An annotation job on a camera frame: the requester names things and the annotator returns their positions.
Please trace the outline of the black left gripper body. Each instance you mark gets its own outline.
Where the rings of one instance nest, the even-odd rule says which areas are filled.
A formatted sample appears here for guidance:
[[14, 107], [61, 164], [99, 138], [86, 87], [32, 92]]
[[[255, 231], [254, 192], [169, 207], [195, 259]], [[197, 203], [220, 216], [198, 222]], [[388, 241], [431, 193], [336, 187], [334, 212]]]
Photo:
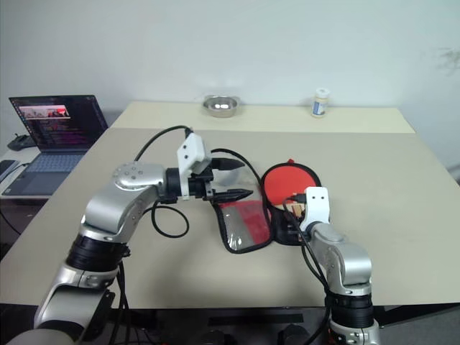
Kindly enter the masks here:
[[211, 182], [214, 179], [213, 169], [218, 167], [219, 160], [212, 159], [211, 163], [201, 173], [192, 173], [188, 178], [189, 194], [195, 198], [212, 201], [214, 199], [214, 190], [211, 187]]

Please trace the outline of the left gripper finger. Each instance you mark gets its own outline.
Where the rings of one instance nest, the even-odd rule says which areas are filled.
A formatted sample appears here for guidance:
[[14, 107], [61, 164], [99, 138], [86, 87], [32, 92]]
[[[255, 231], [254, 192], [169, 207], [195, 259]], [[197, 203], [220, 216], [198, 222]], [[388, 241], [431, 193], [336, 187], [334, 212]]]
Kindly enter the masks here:
[[228, 189], [223, 192], [213, 190], [211, 197], [208, 200], [212, 203], [230, 203], [244, 199], [253, 194], [253, 192], [253, 190], [243, 188]]
[[219, 171], [232, 171], [241, 167], [245, 164], [240, 160], [227, 157], [215, 157], [211, 160], [211, 168]]

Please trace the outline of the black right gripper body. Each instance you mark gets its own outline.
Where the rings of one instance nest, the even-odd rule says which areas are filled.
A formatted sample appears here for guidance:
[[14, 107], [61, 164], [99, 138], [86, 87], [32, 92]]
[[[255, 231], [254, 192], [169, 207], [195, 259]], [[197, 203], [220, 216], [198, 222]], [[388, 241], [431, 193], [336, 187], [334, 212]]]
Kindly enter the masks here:
[[287, 213], [285, 217], [286, 217], [288, 223], [290, 224], [290, 226], [293, 228], [293, 231], [294, 231], [299, 237], [304, 237], [304, 236], [305, 236], [305, 233], [300, 229], [300, 223], [298, 222], [298, 220], [296, 219], [296, 217], [294, 217], [294, 215], [291, 214], [291, 213]]

